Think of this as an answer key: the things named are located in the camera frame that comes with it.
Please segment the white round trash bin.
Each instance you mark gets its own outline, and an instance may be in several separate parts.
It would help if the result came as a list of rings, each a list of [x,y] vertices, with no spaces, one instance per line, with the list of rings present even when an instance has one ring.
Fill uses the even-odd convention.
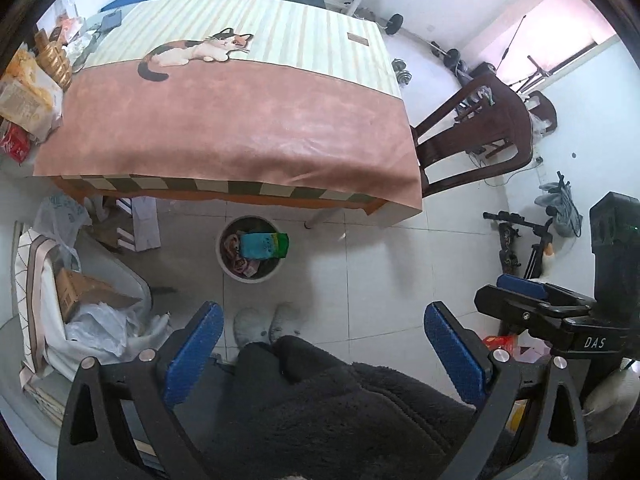
[[[282,266],[290,247],[288,233],[259,216],[230,220],[215,243],[221,269],[243,284],[268,281]]]

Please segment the white bag with trash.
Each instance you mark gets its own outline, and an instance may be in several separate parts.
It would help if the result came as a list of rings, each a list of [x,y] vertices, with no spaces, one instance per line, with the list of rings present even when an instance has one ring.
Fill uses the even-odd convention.
[[[56,193],[41,202],[33,224],[16,227],[21,385],[51,372],[73,379],[85,358],[127,362],[160,348],[171,332],[169,315],[153,313],[145,281],[81,231],[90,222],[84,206]]]

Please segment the grey slippers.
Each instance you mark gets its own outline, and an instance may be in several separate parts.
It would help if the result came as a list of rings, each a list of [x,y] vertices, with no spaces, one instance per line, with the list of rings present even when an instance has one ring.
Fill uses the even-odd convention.
[[[288,302],[278,304],[272,315],[246,308],[233,320],[233,336],[239,349],[249,344],[273,344],[283,336],[299,336],[303,315]]]

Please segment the red white snack packet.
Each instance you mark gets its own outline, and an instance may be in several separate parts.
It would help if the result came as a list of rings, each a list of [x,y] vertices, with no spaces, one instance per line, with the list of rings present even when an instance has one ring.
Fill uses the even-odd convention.
[[[247,261],[240,251],[240,237],[238,234],[228,235],[222,242],[222,254],[226,258],[226,265],[235,274],[242,274],[247,266]]]

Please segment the teal green snack bag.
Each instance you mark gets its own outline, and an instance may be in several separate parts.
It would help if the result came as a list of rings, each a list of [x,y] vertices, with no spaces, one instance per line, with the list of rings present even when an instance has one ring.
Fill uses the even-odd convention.
[[[240,251],[245,259],[283,259],[288,255],[290,238],[286,233],[245,233],[240,236]]]

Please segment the dark wooden chair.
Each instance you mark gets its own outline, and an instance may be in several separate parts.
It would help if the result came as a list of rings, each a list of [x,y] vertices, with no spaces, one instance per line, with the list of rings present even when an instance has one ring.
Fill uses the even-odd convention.
[[[421,136],[448,116],[464,99],[482,89],[487,91],[484,96],[464,110],[461,119],[452,127],[426,140],[421,139]],[[533,159],[529,112],[522,99],[493,73],[471,80],[434,113],[413,127],[411,133],[424,198],[520,170]],[[509,142],[516,148],[515,155],[504,162],[465,171],[438,181],[432,181],[426,175],[427,168],[436,162],[497,141]]]

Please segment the chrome dumbbell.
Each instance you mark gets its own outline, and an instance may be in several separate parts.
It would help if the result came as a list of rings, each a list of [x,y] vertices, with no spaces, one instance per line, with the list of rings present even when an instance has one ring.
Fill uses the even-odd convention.
[[[412,73],[407,70],[407,64],[401,58],[394,58],[392,67],[398,84],[406,86],[412,79]]]

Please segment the yellow chip bag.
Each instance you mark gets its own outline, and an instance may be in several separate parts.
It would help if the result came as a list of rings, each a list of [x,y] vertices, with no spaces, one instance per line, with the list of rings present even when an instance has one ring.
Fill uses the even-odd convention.
[[[1,117],[41,144],[60,125],[62,106],[63,90],[30,52],[18,49],[1,77]]]

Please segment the gold textured bottle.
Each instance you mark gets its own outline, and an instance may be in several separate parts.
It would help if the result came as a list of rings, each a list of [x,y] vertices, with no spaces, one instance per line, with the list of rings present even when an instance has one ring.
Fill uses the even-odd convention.
[[[38,54],[38,65],[49,75],[63,90],[70,88],[72,83],[72,66],[64,49],[58,41],[50,41],[44,29],[35,34],[35,44]]]

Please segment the small brown card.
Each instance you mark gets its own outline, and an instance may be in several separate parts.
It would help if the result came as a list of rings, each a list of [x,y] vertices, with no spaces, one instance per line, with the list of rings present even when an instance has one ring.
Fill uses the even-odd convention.
[[[352,40],[353,42],[356,42],[357,44],[363,44],[364,46],[369,45],[369,40],[367,40],[367,38],[355,35],[352,32],[347,33],[347,38],[349,40]]]

